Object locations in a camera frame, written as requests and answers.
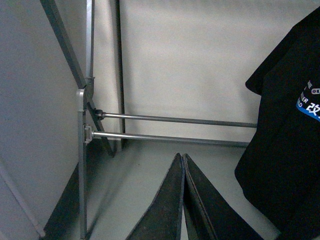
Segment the hanging clothes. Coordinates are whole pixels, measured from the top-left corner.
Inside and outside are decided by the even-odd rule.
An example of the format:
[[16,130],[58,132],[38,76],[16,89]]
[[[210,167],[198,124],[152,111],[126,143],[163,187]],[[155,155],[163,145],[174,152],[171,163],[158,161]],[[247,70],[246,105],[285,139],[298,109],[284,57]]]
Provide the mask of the hanging clothes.
[[308,207],[320,205],[319,194],[313,195],[320,180],[320,7],[291,29],[246,86],[261,101],[236,179],[281,231],[290,227],[298,234],[294,226],[313,219],[308,236],[281,239],[312,239],[320,234],[319,207]]

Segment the metal frame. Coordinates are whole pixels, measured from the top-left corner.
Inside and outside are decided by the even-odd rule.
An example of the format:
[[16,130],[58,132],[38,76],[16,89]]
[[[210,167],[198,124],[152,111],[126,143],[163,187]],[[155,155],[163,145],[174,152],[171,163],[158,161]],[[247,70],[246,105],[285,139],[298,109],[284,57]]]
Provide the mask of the metal frame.
[[[80,239],[85,240],[88,233],[87,228],[87,144],[94,137],[100,137],[103,141],[103,146],[108,151],[110,156],[114,156],[108,137],[116,139],[133,139],[133,140],[157,140],[157,141],[173,141],[173,142],[187,142],[198,144],[214,144],[230,147],[245,148],[248,142],[240,141],[222,141],[211,139],[198,138],[184,138],[184,137],[170,137],[170,136],[156,136],[156,135],[140,135],[140,134],[126,134],[104,132],[101,120],[104,118],[118,118],[122,119],[122,128],[125,129],[124,119],[131,120],[146,120],[146,121],[160,121],[160,122],[174,122],[187,124],[204,124],[204,125],[219,125],[232,126],[244,128],[256,128],[254,123],[246,122],[232,122],[232,121],[215,121],[191,118],[176,118],[176,117],[162,117],[162,116],[145,116],[145,115],[127,115],[117,113],[106,113],[102,110],[96,110],[93,102],[94,94],[94,21],[95,21],[95,1],[86,0],[86,77],[84,77],[76,57],[71,41],[68,37],[66,28],[58,11],[55,0],[40,0],[46,16],[51,24],[54,34],[60,44],[64,57],[69,65],[75,82],[78,86],[77,100],[77,121],[78,121],[78,165],[79,165],[79,217],[80,217]],[[117,1],[117,11],[120,14],[120,5]],[[120,27],[120,16],[118,16],[117,27]],[[121,32],[118,29],[117,47],[119,48],[119,56],[121,57]],[[86,125],[87,111],[89,111],[97,131],[92,131],[92,128]]]

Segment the metal bracket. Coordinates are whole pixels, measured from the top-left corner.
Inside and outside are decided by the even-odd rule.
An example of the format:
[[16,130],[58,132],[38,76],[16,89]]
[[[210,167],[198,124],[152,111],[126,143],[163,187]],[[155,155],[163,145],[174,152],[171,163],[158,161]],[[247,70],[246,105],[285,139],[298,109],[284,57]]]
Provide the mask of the metal bracket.
[[96,117],[98,118],[98,120],[103,120],[103,119],[105,119],[105,117],[104,117],[104,114],[105,114],[105,112],[104,111],[102,111],[101,109],[94,109],[94,113],[95,113],[95,115],[96,115]]
[[94,92],[95,92],[95,77],[94,76],[87,76],[85,78],[86,80],[86,88],[87,88],[87,92],[86,92],[86,97],[87,99],[92,99],[94,96]]
[[87,109],[87,87],[84,89],[78,89],[76,92],[78,102],[78,112],[84,113]]
[[90,125],[83,125],[83,143],[89,144],[93,139],[93,131]]

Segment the chinese character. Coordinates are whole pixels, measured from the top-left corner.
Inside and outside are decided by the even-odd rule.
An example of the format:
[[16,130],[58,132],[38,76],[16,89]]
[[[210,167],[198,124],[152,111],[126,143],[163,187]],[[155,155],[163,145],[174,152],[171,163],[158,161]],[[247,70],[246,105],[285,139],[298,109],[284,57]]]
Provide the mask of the chinese character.
[[306,108],[306,110],[309,111],[309,113],[317,116],[317,112],[320,111],[320,106],[319,104],[315,105],[314,103],[310,103],[310,105]]

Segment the floor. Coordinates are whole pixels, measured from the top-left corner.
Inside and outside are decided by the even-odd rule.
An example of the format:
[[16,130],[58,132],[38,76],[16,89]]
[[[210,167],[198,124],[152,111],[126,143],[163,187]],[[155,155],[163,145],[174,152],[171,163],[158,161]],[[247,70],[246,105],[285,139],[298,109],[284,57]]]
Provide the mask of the floor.
[[[244,148],[236,147],[136,140],[129,141],[125,149],[111,158],[100,146],[92,145],[88,153],[89,239],[126,239],[152,202],[176,153],[188,153],[253,229],[265,240],[275,239],[278,230],[245,199],[234,176],[243,152]],[[55,239],[78,240],[77,211],[65,216],[68,219]],[[188,239],[185,225],[181,239]]]

